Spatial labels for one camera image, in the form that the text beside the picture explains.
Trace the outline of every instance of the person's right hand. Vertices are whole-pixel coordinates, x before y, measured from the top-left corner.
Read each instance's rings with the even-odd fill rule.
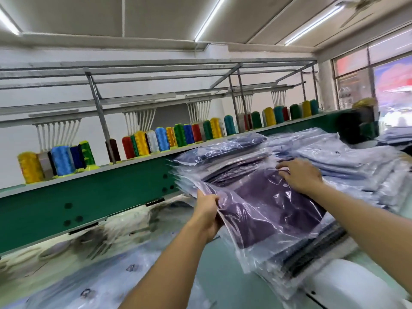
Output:
[[[296,158],[291,161],[282,161],[276,165],[276,169],[283,167],[288,167],[290,174],[279,171],[279,175],[299,193],[308,195],[313,189],[323,184],[321,172],[308,160]]]

